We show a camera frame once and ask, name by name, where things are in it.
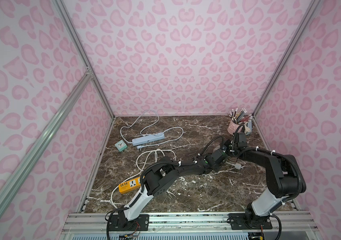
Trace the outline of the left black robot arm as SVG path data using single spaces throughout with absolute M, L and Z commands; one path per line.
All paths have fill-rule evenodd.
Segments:
M 206 175 L 218 172 L 227 158 L 224 137 L 218 136 L 208 142 L 191 162 L 174 161 L 165 156 L 150 165 L 140 175 L 140 188 L 132 200 L 121 208 L 110 211 L 105 219 L 106 237 L 109 240 L 112 217 L 117 215 L 121 223 L 137 219 L 145 206 L 155 197 L 166 192 L 180 177 Z

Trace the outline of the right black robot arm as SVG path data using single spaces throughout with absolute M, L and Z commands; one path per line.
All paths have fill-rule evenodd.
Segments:
M 244 125 L 240 125 L 226 141 L 227 153 L 265 169 L 266 189 L 245 210 L 244 219 L 266 219 L 286 202 L 306 191 L 306 183 L 293 155 L 283 155 L 259 147 L 249 147 Z

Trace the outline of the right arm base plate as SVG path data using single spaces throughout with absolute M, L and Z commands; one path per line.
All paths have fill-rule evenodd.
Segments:
M 226 220 L 232 230 L 272 230 L 270 218 L 248 215 L 246 213 L 228 215 Z

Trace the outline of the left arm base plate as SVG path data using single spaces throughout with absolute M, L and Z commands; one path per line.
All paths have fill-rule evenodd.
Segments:
M 106 215 L 105 220 L 108 222 L 109 231 L 112 232 L 133 232 L 134 230 L 147 231 L 149 228 L 150 216 L 139 215 L 135 220 L 128 221 L 122 214 L 113 214 L 112 217 Z

